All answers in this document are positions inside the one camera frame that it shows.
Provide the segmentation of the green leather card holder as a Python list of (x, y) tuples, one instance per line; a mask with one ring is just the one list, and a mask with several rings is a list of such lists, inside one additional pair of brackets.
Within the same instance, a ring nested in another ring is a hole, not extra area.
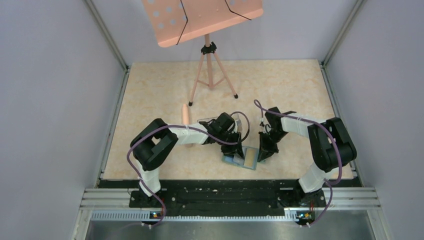
[(243, 146), (242, 147), (244, 158), (240, 158), (238, 155), (234, 156), (225, 156), (223, 155), (221, 160), (226, 163), (236, 167), (255, 170), (257, 167), (258, 157), (259, 157), (259, 149)]

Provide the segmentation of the clear plastic card box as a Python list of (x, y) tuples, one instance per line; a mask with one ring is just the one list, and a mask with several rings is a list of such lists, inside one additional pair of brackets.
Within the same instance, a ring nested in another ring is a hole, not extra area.
[(218, 126), (219, 122), (217, 121), (217, 117), (203, 118), (197, 120), (197, 123), (203, 126)]

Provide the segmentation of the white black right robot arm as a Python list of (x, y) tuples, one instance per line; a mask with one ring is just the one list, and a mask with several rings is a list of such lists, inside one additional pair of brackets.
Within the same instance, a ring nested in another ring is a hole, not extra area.
[(278, 143), (289, 133), (309, 140), (313, 163), (293, 189), (293, 200), (299, 206), (307, 206), (331, 175), (357, 158), (356, 147), (338, 117), (312, 119), (295, 111), (282, 113), (276, 106), (267, 109), (264, 116), (268, 124), (259, 133), (258, 162), (278, 153)]

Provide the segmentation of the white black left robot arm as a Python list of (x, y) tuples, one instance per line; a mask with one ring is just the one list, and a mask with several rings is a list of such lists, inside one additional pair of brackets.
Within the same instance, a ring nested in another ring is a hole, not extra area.
[(175, 146), (219, 144), (224, 156), (244, 158), (242, 134), (236, 120), (223, 112), (218, 117), (194, 124), (167, 124), (154, 119), (131, 142), (126, 158), (135, 170), (141, 200), (149, 207), (160, 202), (159, 168)]

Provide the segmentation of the pink music stand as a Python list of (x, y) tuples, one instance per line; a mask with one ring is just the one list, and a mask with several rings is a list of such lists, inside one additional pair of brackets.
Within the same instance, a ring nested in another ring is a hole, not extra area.
[(232, 95), (236, 92), (220, 57), (211, 33), (263, 15), (261, 0), (143, 0), (142, 5), (153, 28), (157, 44), (162, 48), (203, 37), (197, 73), (188, 106), (194, 103), (198, 84), (214, 89), (227, 82)]

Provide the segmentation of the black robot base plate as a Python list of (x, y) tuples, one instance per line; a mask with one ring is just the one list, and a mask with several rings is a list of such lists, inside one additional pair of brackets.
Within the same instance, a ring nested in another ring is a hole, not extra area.
[(182, 205), (211, 211), (212, 207), (231, 207), (252, 204), (264, 209), (264, 204), (272, 207), (323, 207), (320, 199), (322, 190), (299, 197), (294, 192), (297, 180), (161, 180), (157, 198), (147, 197), (141, 189), (131, 192), (129, 205), (132, 208), (171, 207), (172, 213)]

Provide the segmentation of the aluminium front rail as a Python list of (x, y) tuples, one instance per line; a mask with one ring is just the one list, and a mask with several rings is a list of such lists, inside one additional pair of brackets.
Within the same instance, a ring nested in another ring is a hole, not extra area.
[(381, 205), (377, 193), (370, 187), (338, 187), (324, 188), (323, 207), (272, 207), (263, 204), (264, 209), (250, 203), (244, 206), (230, 207), (213, 206), (210, 211), (195, 210), (187, 204), (177, 207), (173, 213), (167, 206), (165, 216), (159, 216), (158, 207), (130, 207), (134, 200), (123, 188), (88, 189), (84, 192), (79, 209), (90, 211), (94, 221), (139, 221), (153, 224), (164, 222), (299, 222), (310, 210), (319, 215), (323, 210), (330, 211), (374, 211)]

